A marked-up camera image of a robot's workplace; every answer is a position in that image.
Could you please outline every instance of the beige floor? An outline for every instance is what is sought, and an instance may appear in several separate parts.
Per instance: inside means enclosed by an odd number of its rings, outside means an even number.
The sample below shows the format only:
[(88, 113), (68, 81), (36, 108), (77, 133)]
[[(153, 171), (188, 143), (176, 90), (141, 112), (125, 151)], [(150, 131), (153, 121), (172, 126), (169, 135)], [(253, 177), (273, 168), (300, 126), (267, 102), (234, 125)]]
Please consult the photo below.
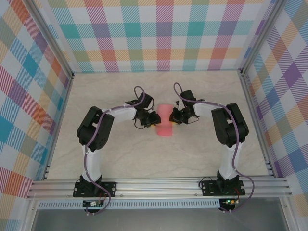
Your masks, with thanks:
[[(65, 111), (49, 179), (75, 179), (83, 168), (77, 128), (91, 106), (110, 108), (135, 98), (133, 87), (141, 85), (155, 104), (175, 103), (173, 83), (191, 89), (197, 99), (239, 105), (249, 126), (238, 169), (247, 175), (266, 175), (263, 155), (236, 71), (141, 72), (77, 74)], [(133, 121), (113, 127), (103, 148), (104, 178), (215, 176), (223, 146), (218, 142), (212, 119), (174, 125), (172, 137), (159, 137), (154, 128), (138, 130)]]

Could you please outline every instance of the plaid wall panel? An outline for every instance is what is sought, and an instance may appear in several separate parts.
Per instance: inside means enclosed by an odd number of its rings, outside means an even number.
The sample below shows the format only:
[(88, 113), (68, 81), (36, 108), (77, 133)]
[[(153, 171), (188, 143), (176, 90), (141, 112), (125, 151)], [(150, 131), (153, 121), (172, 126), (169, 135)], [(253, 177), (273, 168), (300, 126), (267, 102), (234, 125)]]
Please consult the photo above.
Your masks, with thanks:
[(270, 0), (36, 2), (72, 68), (96, 72), (238, 69)]
[(278, 174), (308, 225), (308, 0), (288, 1), (247, 74)]
[(264, 16), (263, 16), (263, 18), (262, 18), (262, 20), (261, 20), (261, 22), (260, 22), (258, 28), (257, 28), (255, 34), (254, 34), (254, 36), (253, 36), (253, 38), (252, 38), (252, 40), (251, 40), (251, 42), (250, 42), (250, 44), (249, 44), (249, 47), (248, 47), (248, 49), (247, 49), (247, 51), (246, 51), (246, 53), (245, 53), (245, 55), (244, 55), (244, 58), (243, 58), (243, 60), (242, 60), (242, 62), (241, 62), (241, 64), (240, 64), (240, 69), (243, 68), (243, 66), (244, 66), (244, 64), (245, 64), (245, 62), (246, 62), (246, 60), (247, 60), (247, 58), (248, 58), (248, 56), (249, 56), (249, 54), (250, 54), (252, 48), (253, 48), (253, 47), (255, 46), (255, 44), (256, 44), (256, 41), (257, 41), (257, 39), (258, 39), (258, 37), (259, 37), (261, 31), (264, 29), (265, 22), (266, 22), (266, 20), (268, 19), (268, 17), (270, 16), (270, 13), (271, 13), (271, 11), (272, 11), (272, 9), (273, 9), (273, 7), (274, 7), (276, 1), (277, 1), (277, 0), (271, 0), (271, 1), (270, 1), (269, 6), (268, 6), (268, 8), (266, 9), (266, 12), (265, 12), (265, 14), (264, 14)]
[(21, 0), (0, 0), (0, 231), (17, 230), (69, 79)]

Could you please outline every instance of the pink sponge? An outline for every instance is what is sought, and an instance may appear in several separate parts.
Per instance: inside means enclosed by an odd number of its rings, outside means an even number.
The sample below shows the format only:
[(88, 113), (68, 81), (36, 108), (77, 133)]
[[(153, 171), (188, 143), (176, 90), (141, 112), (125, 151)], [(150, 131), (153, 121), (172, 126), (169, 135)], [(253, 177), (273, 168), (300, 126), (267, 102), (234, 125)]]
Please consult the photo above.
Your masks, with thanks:
[(160, 116), (161, 123), (155, 126), (156, 133), (159, 136), (172, 136), (172, 123), (169, 121), (173, 111), (172, 104), (160, 104), (157, 113)]

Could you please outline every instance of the robotic arm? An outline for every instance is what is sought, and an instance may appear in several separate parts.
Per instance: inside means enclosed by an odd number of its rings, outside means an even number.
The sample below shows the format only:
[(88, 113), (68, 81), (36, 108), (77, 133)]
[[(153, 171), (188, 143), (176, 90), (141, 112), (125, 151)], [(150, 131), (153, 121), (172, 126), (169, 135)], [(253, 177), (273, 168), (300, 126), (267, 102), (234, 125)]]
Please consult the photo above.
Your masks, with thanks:
[[(161, 122), (159, 115), (155, 111), (152, 111), (154, 100), (150, 95), (145, 94), (144, 100), (141, 104), (131, 107), (131, 105), (137, 104), (141, 100), (142, 95), (140, 95), (137, 100), (125, 102), (123, 105), (124, 107), (107, 112), (102, 118), (95, 139), (87, 149), (86, 145), (92, 139), (96, 127), (98, 126), (99, 119), (107, 109), (100, 109), (95, 106), (91, 107), (79, 126), (77, 136), (79, 137), (79, 143), (82, 145), (83, 156), (85, 156), (87, 151), (87, 172), (89, 177), (97, 184), (102, 184), (102, 175), (100, 171), (101, 149), (106, 145), (111, 128), (114, 124), (125, 120), (138, 119), (140, 120), (141, 125), (144, 127), (150, 127), (151, 125), (156, 125)], [(99, 188), (91, 183), (89, 177), (84, 170), (75, 186), (74, 196), (98, 196)]]
[[(196, 101), (191, 90), (184, 91), (180, 96), (186, 100)], [(170, 121), (177, 124), (188, 124), (191, 117), (212, 117), (215, 127), (216, 136), (219, 142), (225, 145), (225, 152), (223, 154), (222, 163), (217, 172), (217, 180), (215, 184), (211, 183), (207, 188), (209, 193), (215, 193), (219, 190), (220, 194), (229, 194), (234, 191), (234, 188), (239, 188), (241, 191), (241, 181), (239, 175), (235, 172), (232, 166), (232, 158), (236, 146), (236, 133), (234, 124), (230, 122), (230, 116), (224, 108), (215, 105), (205, 104), (204, 100), (198, 100), (199, 103), (182, 101), (183, 108), (173, 108), (173, 113), (170, 115)], [(234, 161), (235, 166), (238, 164), (239, 152), (245, 137), (248, 135), (248, 127), (242, 116), (242, 113), (235, 103), (230, 103), (227, 108), (231, 111), (236, 126), (239, 130), (240, 144), (237, 155)]]

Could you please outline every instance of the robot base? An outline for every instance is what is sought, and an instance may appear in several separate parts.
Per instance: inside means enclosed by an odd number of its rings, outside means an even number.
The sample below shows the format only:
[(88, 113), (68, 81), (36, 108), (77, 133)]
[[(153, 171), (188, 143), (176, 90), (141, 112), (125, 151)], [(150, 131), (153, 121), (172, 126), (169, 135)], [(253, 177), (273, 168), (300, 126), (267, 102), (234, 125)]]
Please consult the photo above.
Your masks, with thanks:
[(244, 196), (246, 194), (243, 181), (241, 180), (238, 180), (238, 183), (233, 188), (225, 190), (224, 193), (220, 191), (215, 180), (203, 180), (201, 181), (200, 186), (202, 189), (203, 196)]
[[(116, 182), (101, 182), (102, 177), (100, 177), (96, 183), (106, 189), (111, 197), (116, 196)], [(96, 187), (91, 182), (86, 181), (82, 176), (80, 179), (76, 181), (74, 187), (73, 197), (108, 197), (107, 193), (105, 193), (100, 188)]]

